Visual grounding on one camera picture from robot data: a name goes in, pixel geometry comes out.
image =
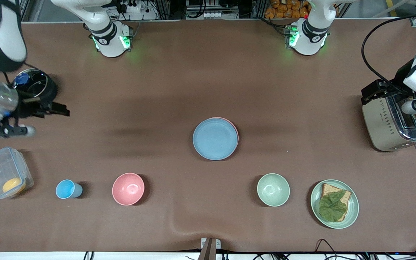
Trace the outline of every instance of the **green bowl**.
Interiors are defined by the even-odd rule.
[[[324,183],[327,183],[329,185],[335,186],[340,189],[344,189],[347,191],[351,191],[351,197],[348,201],[348,213],[346,213],[346,216],[343,221],[341,222],[330,222],[322,218],[319,213],[319,201],[320,196],[322,195],[322,185]],[[314,212],[317,219],[322,222],[325,226],[332,228],[332,229],[345,229],[352,225],[355,220],[357,219],[357,216],[359,215],[359,201],[357,200],[357,197],[354,193],[354,191],[346,185],[342,181],[337,181],[336,179],[326,179],[325,181],[319,182],[311,193],[311,208]]]
[[[289,183],[277,173],[262,176],[258,181],[257,191],[261,201],[271,207],[283,205],[290,197]]]

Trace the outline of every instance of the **sandwich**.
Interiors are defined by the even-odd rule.
[[[324,183],[319,201],[319,214],[329,222],[341,222],[348,213],[351,192]]]

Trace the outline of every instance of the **clear plastic container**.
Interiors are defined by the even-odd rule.
[[[11,198],[33,186],[23,155],[16,149],[0,150],[0,199]]]

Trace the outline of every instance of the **pink bowl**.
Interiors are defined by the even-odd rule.
[[[144,181],[136,173],[125,173],[113,183],[112,195],[123,206],[135,204],[144,194]]]

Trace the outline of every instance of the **green indicator light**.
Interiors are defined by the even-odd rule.
[[[320,45],[320,47],[321,47],[321,48],[322,48],[322,47],[324,46],[324,44],[325,44],[325,39],[327,39],[327,35],[328,35],[328,34],[325,34],[324,39],[322,39],[322,44]]]
[[[128,49],[128,48],[129,48],[129,46],[131,46],[131,44],[130,44],[130,42],[129,42],[129,38],[128,38],[128,37],[123,37],[123,36],[120,36],[120,41],[122,42],[123,47],[124,47],[125,49]]]
[[[296,45],[296,42],[298,41],[298,38],[299,31],[297,31],[296,34],[290,38],[290,46],[294,47]]]
[[[94,40],[94,43],[96,44],[96,49],[99,49],[99,46],[98,46],[98,44],[96,42],[96,39],[92,38],[92,40]]]

